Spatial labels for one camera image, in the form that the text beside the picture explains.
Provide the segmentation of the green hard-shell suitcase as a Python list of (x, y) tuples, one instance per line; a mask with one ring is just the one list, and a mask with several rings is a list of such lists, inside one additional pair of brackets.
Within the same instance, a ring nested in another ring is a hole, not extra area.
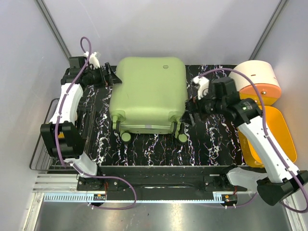
[(133, 134), (172, 134), (188, 140), (180, 121), (188, 99), (186, 67), (176, 57), (126, 57), (115, 73), (122, 83), (113, 86), (109, 114), (123, 143)]

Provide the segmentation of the orange plastic basket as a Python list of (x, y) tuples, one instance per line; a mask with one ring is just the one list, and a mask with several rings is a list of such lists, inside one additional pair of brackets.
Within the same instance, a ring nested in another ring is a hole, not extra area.
[[(287, 157), (294, 163), (297, 159), (295, 145), (282, 113), (272, 106), (265, 106), (266, 122)], [(238, 131), (239, 142), (245, 163), (250, 167), (263, 168), (261, 159), (247, 137)]]

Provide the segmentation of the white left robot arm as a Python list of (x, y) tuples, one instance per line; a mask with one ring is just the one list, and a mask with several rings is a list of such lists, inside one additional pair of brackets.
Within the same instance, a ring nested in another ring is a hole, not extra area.
[(69, 58), (69, 68), (61, 79), (61, 95), (55, 113), (48, 123), (42, 124), (40, 134), (51, 157), (56, 157), (64, 167), (73, 167), (87, 185), (97, 191), (103, 187), (98, 166), (84, 151), (85, 139), (77, 130), (77, 107), (87, 86), (110, 87), (122, 81), (109, 63), (100, 65), (97, 52), (85, 52)]

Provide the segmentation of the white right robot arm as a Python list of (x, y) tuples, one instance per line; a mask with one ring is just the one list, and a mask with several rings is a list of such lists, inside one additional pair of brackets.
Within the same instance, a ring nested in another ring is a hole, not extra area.
[(286, 156), (264, 122), (265, 110), (261, 110), (253, 99), (242, 100), (233, 79), (223, 77), (211, 81), (206, 77), (195, 77), (192, 85), (197, 88), (197, 95), (186, 102), (182, 121), (194, 125), (195, 115), (201, 119), (223, 115), (247, 137), (266, 171), (258, 173), (230, 166), (218, 179), (222, 190), (240, 186), (256, 191), (265, 203), (274, 206), (307, 183), (308, 172), (300, 171)]

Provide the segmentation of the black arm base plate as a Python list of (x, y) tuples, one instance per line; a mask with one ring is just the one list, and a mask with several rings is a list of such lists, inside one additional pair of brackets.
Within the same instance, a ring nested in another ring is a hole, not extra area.
[(77, 190), (109, 191), (124, 189), (127, 185), (112, 177), (120, 177), (128, 181), (135, 189), (146, 187), (187, 187), (201, 191), (246, 191), (240, 186), (232, 186), (226, 177), (227, 166), (136, 166), (136, 167), (99, 167), (100, 176), (107, 179), (90, 179), (81, 177), (77, 182)]

